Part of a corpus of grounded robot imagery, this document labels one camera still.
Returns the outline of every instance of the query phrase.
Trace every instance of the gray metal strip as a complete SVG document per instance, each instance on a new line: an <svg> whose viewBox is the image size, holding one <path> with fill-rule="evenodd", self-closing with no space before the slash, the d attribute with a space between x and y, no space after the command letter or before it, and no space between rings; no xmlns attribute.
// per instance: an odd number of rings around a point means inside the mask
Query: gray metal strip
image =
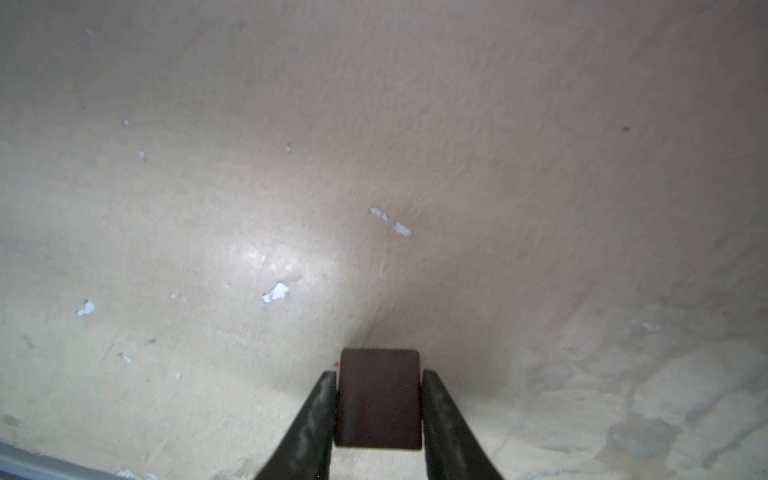
<svg viewBox="0 0 768 480"><path fill-rule="evenodd" d="M0 442L0 479L24 480L121 480L115 475L91 470L56 458L35 455Z"/></svg>

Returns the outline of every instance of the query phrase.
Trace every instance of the beige wall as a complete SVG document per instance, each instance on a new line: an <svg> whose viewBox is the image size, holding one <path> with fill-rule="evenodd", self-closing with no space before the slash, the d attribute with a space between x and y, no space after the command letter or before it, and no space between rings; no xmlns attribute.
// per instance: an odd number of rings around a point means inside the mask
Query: beige wall
<svg viewBox="0 0 768 480"><path fill-rule="evenodd" d="M641 322L676 349L632 389L764 348L767 25L757 0L4 2L0 439L209 478L260 464L347 345L418 348L476 425Z"/></svg>

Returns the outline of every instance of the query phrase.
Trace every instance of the white paint chip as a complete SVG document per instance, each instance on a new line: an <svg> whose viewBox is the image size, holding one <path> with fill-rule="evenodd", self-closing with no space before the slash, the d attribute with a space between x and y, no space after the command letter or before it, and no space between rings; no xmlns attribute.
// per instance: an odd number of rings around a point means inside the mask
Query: white paint chip
<svg viewBox="0 0 768 480"><path fill-rule="evenodd" d="M661 330L660 326L656 325L655 323L651 323L651 322L642 322L641 326L643 328L645 328L646 330L648 330L649 332L658 332L659 330Z"/></svg>
<svg viewBox="0 0 768 480"><path fill-rule="evenodd" d="M267 293L264 293L264 295L261 297L261 300L264 303L272 302L273 300L281 300L286 297L288 292L290 291L290 288L283 283L283 282L277 282L275 283L275 286L272 287L272 290L270 290Z"/></svg>
<svg viewBox="0 0 768 480"><path fill-rule="evenodd" d="M385 222L389 221L389 215L387 215L384 210L378 207L371 207L371 214L376 215L378 218L384 220Z"/></svg>
<svg viewBox="0 0 768 480"><path fill-rule="evenodd" d="M395 229L395 232L399 233L400 235L403 235L405 238L413 237L413 232L411 231L411 229L409 229L408 227L406 227L400 222L395 223L395 226L393 228Z"/></svg>
<svg viewBox="0 0 768 480"><path fill-rule="evenodd" d="M140 477L138 475L134 475L131 470L120 470L119 472L115 473L120 478L127 478L128 480L157 480L157 475L154 473L147 473L145 476Z"/></svg>
<svg viewBox="0 0 768 480"><path fill-rule="evenodd" d="M93 302L90 300L85 300L85 303L83 303L83 308L79 309L75 314L77 316L86 316L91 315L96 310L96 306Z"/></svg>

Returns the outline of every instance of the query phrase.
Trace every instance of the brown block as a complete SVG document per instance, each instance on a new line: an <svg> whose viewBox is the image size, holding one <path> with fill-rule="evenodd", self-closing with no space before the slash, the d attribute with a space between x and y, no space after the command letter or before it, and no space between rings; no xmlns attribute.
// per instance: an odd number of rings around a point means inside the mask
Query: brown block
<svg viewBox="0 0 768 480"><path fill-rule="evenodd" d="M419 352L344 349L336 402L336 445L422 447Z"/></svg>

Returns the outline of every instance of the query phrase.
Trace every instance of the dark spot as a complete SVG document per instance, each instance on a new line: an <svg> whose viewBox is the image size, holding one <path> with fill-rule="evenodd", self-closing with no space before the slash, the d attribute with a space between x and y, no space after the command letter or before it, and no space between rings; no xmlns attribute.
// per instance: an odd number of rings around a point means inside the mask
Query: dark spot
<svg viewBox="0 0 768 480"><path fill-rule="evenodd" d="M610 427L607 444L638 460L648 460L667 456L679 432L678 427L664 420L635 418L634 421L631 419L627 423Z"/></svg>
<svg viewBox="0 0 768 480"><path fill-rule="evenodd" d="M741 389L750 393L758 393L768 389L768 365L763 365L762 372L755 373L748 378Z"/></svg>
<svg viewBox="0 0 768 480"><path fill-rule="evenodd" d="M574 375L571 367L560 364L550 366L538 373L539 380L544 384L544 390L551 392L563 386L563 383Z"/></svg>
<svg viewBox="0 0 768 480"><path fill-rule="evenodd" d="M743 430L742 432L739 432L735 437L733 437L733 440L728 442L725 446L720 447L719 449L711 452L707 457L704 459L703 467L709 470L712 468L712 465L714 465L715 461L724 453L728 453L732 450L735 450L741 445L741 442L748 436L752 435L752 433L762 427L765 423L760 422L756 425L752 425L746 430Z"/></svg>
<svg viewBox="0 0 768 480"><path fill-rule="evenodd" d="M2 422L11 427L18 427L19 425L22 424L21 420L17 419L14 416L6 415L5 413L2 416Z"/></svg>
<svg viewBox="0 0 768 480"><path fill-rule="evenodd" d="M37 346L35 345L35 342L32 342L32 337L30 337L28 334L25 333L24 335L22 335L22 340L24 340L24 344L27 346L27 348L29 349L37 348Z"/></svg>
<svg viewBox="0 0 768 480"><path fill-rule="evenodd" d="M702 405L700 407L697 407L690 412L685 414L685 421L688 422L688 425L695 427L696 424L701 420L702 417L704 417L706 414L712 411L713 408L717 405L717 403L723 399L723 395L717 396L714 399L710 400L706 405Z"/></svg>
<svg viewBox="0 0 768 480"><path fill-rule="evenodd" d="M614 375L609 378L600 386L600 391L604 393L619 393L621 392L621 386L624 384L624 379L619 375Z"/></svg>

